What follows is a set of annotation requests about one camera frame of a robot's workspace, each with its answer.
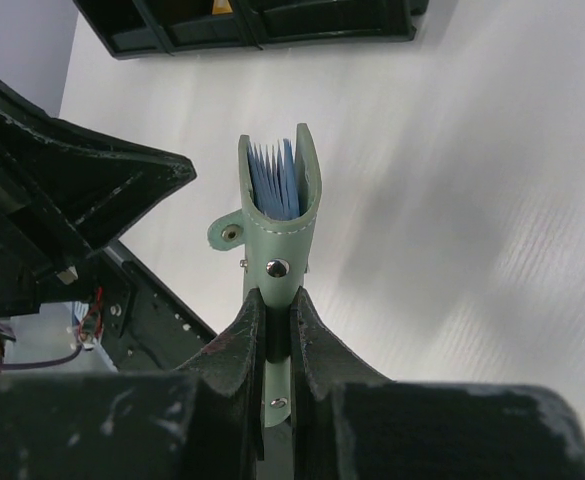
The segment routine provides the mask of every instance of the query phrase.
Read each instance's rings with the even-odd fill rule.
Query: stitching
[[[299,228],[298,230],[294,230],[292,232],[275,232],[274,230],[269,230],[267,228],[265,228],[263,225],[261,225],[259,222],[257,222],[254,217],[252,215],[250,215],[250,212],[248,212],[247,210],[245,211],[245,213],[248,214],[248,217],[250,217],[250,220],[252,220],[252,222],[259,227],[261,230],[268,232],[268,233],[274,233],[275,235],[292,235],[293,233],[299,233],[302,232],[303,230],[305,230],[306,228],[312,226],[312,224],[314,223],[314,221],[316,220],[316,215],[314,215],[314,217],[312,217],[312,220],[310,220],[308,222],[308,224],[304,227]]]

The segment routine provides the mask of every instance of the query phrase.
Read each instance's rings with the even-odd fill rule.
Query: table surface
[[[116,61],[79,18],[61,117],[191,158],[124,243],[219,331],[242,252],[241,134],[308,123],[324,196],[306,286],[406,381],[542,384],[585,425],[585,5],[433,0],[412,43]]]

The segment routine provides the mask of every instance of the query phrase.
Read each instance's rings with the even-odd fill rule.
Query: metal rivet
[[[240,225],[232,224],[223,229],[223,232],[221,232],[221,238],[223,238],[223,240],[226,242],[233,242],[239,238],[242,233],[243,228],[241,228]]]
[[[288,404],[288,399],[285,397],[275,398],[270,402],[272,408],[283,408]]]
[[[290,271],[290,264],[285,260],[280,258],[275,258],[274,260],[270,260],[265,267],[268,272],[268,275],[274,278],[281,278],[285,277],[288,272]]]

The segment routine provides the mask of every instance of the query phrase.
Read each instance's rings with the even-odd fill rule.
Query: yellow object
[[[214,0],[212,15],[223,15],[224,13],[232,13],[230,0]]]

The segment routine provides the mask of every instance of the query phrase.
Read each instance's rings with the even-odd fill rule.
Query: blue comb
[[[299,190],[294,168],[294,155],[290,140],[283,140],[275,150],[260,145],[248,146],[248,164],[254,204],[261,213],[272,220],[292,220],[301,216]]]

